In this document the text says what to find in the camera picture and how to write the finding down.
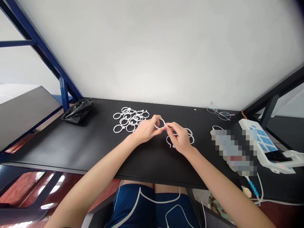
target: white power strip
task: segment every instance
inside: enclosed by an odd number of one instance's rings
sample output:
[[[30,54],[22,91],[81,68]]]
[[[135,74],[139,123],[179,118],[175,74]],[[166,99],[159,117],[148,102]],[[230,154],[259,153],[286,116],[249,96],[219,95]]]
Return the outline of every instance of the white power strip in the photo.
[[[257,151],[257,158],[260,164],[269,168],[274,173],[294,174],[293,168],[285,167],[280,162],[269,161],[266,157],[266,153],[278,150],[274,143],[270,140],[266,132],[259,125],[258,122],[248,119],[241,119],[239,124],[246,132],[246,136],[249,136],[250,145]]]

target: glasses lens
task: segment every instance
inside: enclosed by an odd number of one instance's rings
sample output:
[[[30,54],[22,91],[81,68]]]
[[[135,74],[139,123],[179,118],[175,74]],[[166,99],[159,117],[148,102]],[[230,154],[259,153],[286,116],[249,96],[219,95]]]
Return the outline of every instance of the glasses lens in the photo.
[[[218,108],[214,105],[211,105],[207,108],[207,111],[210,113],[216,113],[218,111]]]
[[[218,114],[218,116],[222,119],[222,120],[229,120],[231,115],[229,112],[220,112]]]

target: leg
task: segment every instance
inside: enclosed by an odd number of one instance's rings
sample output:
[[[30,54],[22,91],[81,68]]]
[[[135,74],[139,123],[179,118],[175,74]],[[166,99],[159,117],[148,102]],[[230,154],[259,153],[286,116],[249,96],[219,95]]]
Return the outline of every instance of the leg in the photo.
[[[190,227],[199,228],[200,224],[196,217],[190,198],[184,187],[169,185],[154,185],[155,201],[164,202],[178,200],[171,203],[155,204],[156,227]]]
[[[122,180],[113,201],[112,217],[105,228],[118,224],[129,214],[130,217],[121,227],[156,227],[155,204],[141,195],[138,198],[139,188],[145,196],[154,200],[153,184]]]

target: hand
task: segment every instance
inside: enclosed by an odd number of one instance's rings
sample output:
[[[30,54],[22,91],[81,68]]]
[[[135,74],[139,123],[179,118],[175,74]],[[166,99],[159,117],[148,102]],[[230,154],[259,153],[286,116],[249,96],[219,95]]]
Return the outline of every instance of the hand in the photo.
[[[173,143],[174,147],[181,154],[185,154],[188,151],[191,151],[193,147],[190,144],[189,135],[187,129],[183,128],[179,124],[172,122],[166,123],[169,127],[166,127],[166,131]],[[176,131],[177,137],[173,134],[172,131]]]
[[[136,131],[130,136],[134,137],[135,140],[141,144],[149,141],[154,136],[159,135],[165,130],[164,127],[160,129],[155,128],[155,125],[159,127],[159,118],[161,118],[160,115],[154,115],[150,120],[141,121]]]

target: blue shorts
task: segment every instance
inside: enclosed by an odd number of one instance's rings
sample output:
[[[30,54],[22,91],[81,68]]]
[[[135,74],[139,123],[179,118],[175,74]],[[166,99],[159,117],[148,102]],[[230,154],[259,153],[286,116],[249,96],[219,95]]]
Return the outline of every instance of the blue shorts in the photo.
[[[178,197],[178,193],[155,194],[153,189],[145,185],[122,185],[116,192],[116,197],[113,202],[114,211],[105,228],[113,227],[129,215],[136,203],[139,187],[145,196],[154,201],[169,201]],[[120,227],[167,228],[166,218],[171,228],[191,227],[189,223],[194,228],[200,227],[190,198],[184,194],[181,194],[178,200],[165,204],[153,203],[140,195],[132,215]]]

